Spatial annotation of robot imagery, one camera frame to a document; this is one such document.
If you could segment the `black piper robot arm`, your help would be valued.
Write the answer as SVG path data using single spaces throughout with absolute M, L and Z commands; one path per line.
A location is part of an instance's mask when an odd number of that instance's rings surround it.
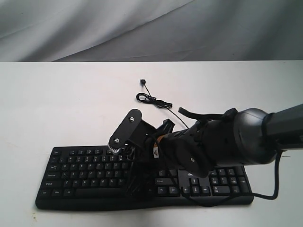
M 133 109 L 120 124 L 121 144 L 134 157 L 125 187 L 130 196 L 142 197 L 159 170 L 180 169 L 205 178 L 216 167 L 278 164 L 284 151 L 303 147 L 301 105 L 276 113 L 257 108 L 223 114 L 179 108 L 179 113 L 195 123 L 174 131 L 174 124 L 165 120 L 155 128 Z

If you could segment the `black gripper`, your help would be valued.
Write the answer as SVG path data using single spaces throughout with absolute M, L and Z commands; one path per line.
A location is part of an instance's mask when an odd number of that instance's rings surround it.
M 139 130 L 141 153 L 133 163 L 124 190 L 126 196 L 154 196 L 156 170 L 184 169 L 199 177 L 215 167 L 234 165 L 233 122 L 196 122 L 187 130 L 165 133 L 145 123 Z

